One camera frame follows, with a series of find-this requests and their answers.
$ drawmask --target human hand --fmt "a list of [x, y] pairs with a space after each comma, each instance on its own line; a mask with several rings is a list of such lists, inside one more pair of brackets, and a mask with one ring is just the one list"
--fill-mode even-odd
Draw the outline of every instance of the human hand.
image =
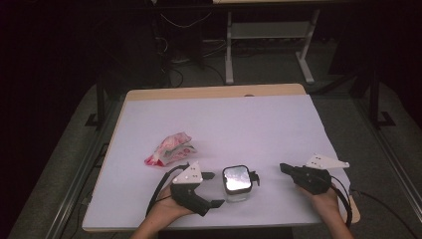
[[322, 221], [328, 227], [333, 239], [352, 239], [353, 235], [345, 226], [338, 208], [338, 199], [335, 191], [330, 188], [326, 193], [312, 195], [305, 189], [298, 187], [306, 195]]
[[310, 199], [314, 209], [322, 220], [326, 220], [336, 214], [339, 215], [337, 194], [332, 188], [326, 193], [318, 195], [312, 195], [302, 187], [299, 187], [299, 191]]
[[171, 182], [160, 191], [155, 204], [130, 237], [131, 239], [153, 238], [158, 231], [166, 228], [178, 218], [193, 214], [191, 210], [180, 206], [171, 198], [170, 184]]

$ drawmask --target dark background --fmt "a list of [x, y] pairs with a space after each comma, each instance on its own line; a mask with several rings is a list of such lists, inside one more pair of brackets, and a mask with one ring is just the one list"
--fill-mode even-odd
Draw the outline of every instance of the dark background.
[[[81, 98], [99, 78], [116, 95], [163, 86], [158, 74], [163, 60], [155, 54], [150, 16], [81, 11], [91, 3], [112, 1], [0, 3], [0, 238], [9, 234]], [[346, 74], [370, 64], [422, 127], [421, 12], [416, 1], [326, 8], [314, 41], [339, 41], [332, 73]], [[201, 35], [223, 33], [224, 38], [224, 17], [213, 14], [203, 23]], [[105, 41], [99, 43], [96, 34]]]

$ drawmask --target table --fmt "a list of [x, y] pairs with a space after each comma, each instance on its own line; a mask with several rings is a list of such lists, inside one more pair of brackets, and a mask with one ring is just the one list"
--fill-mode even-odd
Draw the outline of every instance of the table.
[[[198, 150], [166, 167], [146, 166], [168, 135], [185, 131]], [[301, 166], [313, 153], [336, 158], [310, 96], [299, 84], [131, 91], [127, 94], [83, 228], [133, 230], [163, 174], [186, 161], [216, 173], [195, 190], [224, 199], [224, 167], [245, 164], [261, 178], [250, 198], [225, 202], [205, 217], [180, 218], [169, 229], [293, 226], [319, 223], [279, 163]], [[346, 188], [342, 169], [330, 170]]]
[[[256, 0], [214, 0], [214, 4], [227, 3], [253, 3], [262, 2]], [[304, 0], [266, 0], [266, 2], [308, 2]], [[233, 85], [233, 63], [232, 63], [232, 39], [260, 39], [260, 38], [303, 38], [304, 46], [301, 51], [296, 52], [298, 63], [308, 84], [315, 82], [311, 73], [306, 56], [317, 25], [317, 18], [320, 9], [315, 8], [308, 21], [296, 22], [264, 22], [264, 23], [235, 23], [232, 21], [232, 12], [228, 13], [227, 20], [227, 48], [226, 48], [226, 84]]]

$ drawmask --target table leg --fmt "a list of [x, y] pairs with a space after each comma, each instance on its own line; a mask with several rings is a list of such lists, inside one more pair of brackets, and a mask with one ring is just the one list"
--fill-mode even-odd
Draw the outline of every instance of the table leg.
[[227, 52], [226, 52], [226, 85], [233, 85], [233, 65], [232, 65], [232, 13], [227, 15]]
[[296, 52], [299, 65], [301, 66], [305, 80], [307, 81], [308, 84], [313, 84], [315, 81], [314, 81], [313, 75], [311, 74], [310, 68], [308, 67], [308, 63], [305, 57], [307, 56], [308, 48], [310, 47], [311, 40], [313, 38], [314, 30], [317, 25], [318, 16], [319, 16], [319, 9], [316, 9], [314, 10], [313, 17], [307, 29], [307, 34], [305, 36], [305, 45], [300, 52]]

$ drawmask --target white tabletop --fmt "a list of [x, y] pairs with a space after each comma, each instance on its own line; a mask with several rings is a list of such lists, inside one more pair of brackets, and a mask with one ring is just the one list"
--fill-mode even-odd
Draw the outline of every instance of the white tabletop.
[[[167, 136], [181, 131], [192, 137], [197, 153], [166, 167], [144, 164]], [[195, 190], [204, 199], [225, 198], [221, 172], [228, 166], [244, 164], [255, 170], [261, 186], [254, 183], [247, 201], [225, 202], [204, 217], [180, 218], [170, 229], [317, 223], [310, 202], [279, 167], [281, 162], [302, 166], [314, 153], [336, 158], [307, 95], [126, 101], [83, 228], [135, 229], [163, 174], [187, 161], [199, 161], [202, 171], [216, 174]], [[344, 170], [330, 170], [330, 174], [349, 187]]]

